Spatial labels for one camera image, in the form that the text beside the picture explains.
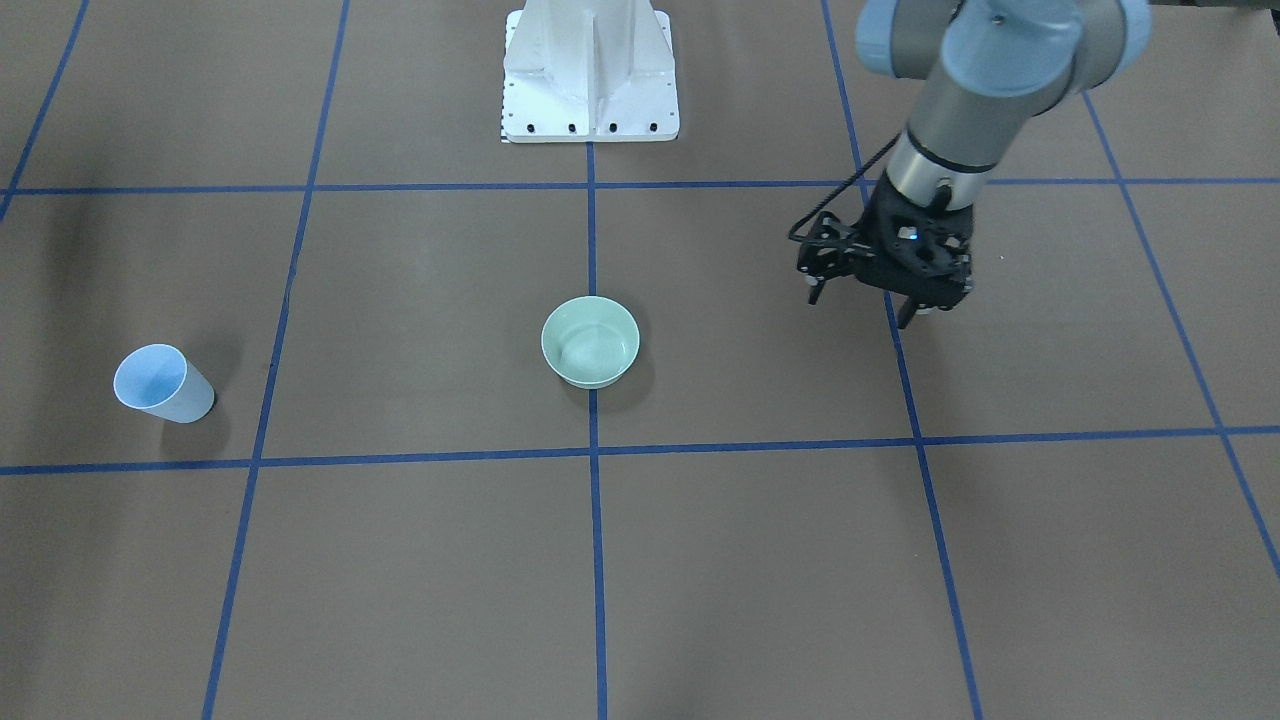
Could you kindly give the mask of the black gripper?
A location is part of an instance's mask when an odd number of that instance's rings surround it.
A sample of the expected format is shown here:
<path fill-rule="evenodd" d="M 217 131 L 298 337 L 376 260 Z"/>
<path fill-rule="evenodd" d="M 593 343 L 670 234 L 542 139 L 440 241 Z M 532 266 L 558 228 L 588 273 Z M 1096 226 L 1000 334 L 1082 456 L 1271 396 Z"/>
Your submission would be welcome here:
<path fill-rule="evenodd" d="M 902 295 L 896 329 L 951 311 L 972 291 L 974 208 L 918 206 L 890 181 L 877 182 L 856 228 L 872 258 L 855 261 L 863 284 Z"/>

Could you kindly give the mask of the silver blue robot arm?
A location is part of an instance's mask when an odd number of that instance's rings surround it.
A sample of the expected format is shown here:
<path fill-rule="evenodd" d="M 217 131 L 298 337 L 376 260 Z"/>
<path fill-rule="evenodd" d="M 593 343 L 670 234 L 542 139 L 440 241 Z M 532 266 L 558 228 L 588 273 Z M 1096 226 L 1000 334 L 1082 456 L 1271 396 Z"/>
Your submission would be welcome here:
<path fill-rule="evenodd" d="M 1027 122 L 1128 68 L 1152 24 L 1146 1 L 865 4 L 863 65 L 923 83 L 858 224 L 858 279 L 902 296 L 899 328 L 972 292 L 974 206 Z"/>

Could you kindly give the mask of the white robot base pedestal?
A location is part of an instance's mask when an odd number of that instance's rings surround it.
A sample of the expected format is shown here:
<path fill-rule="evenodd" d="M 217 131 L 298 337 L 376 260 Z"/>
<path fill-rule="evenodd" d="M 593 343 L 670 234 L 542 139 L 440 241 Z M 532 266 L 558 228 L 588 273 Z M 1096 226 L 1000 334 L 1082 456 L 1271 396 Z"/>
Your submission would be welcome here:
<path fill-rule="evenodd" d="M 527 1 L 504 22 L 507 143 L 668 142 L 680 135 L 669 14 L 649 1 Z"/>

